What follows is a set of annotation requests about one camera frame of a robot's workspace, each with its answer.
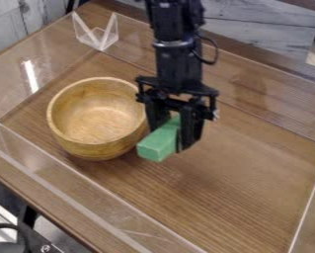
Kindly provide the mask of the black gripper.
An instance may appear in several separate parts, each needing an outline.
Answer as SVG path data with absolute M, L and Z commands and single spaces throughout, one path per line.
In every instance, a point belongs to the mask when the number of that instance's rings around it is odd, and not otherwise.
M 214 59 L 206 60 L 201 39 L 155 42 L 154 48 L 158 74 L 137 78 L 138 101 L 146 104 L 151 131 L 167 122 L 170 111 L 181 111 L 177 150 L 182 152 L 201 139 L 205 120 L 215 118 L 219 92 L 203 84 L 202 64 L 217 63 L 219 49 L 215 49 Z

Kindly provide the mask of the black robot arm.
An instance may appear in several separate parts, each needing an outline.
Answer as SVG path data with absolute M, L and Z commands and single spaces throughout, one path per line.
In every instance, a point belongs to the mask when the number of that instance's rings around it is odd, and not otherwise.
M 145 1 L 158 74 L 137 77 L 137 101 L 146 106 L 151 130 L 162 127 L 173 112 L 179 113 L 175 149 L 183 151 L 199 141 L 205 123 L 215 119 L 219 96 L 203 83 L 203 66 L 217 63 L 202 57 L 205 7 L 201 0 Z

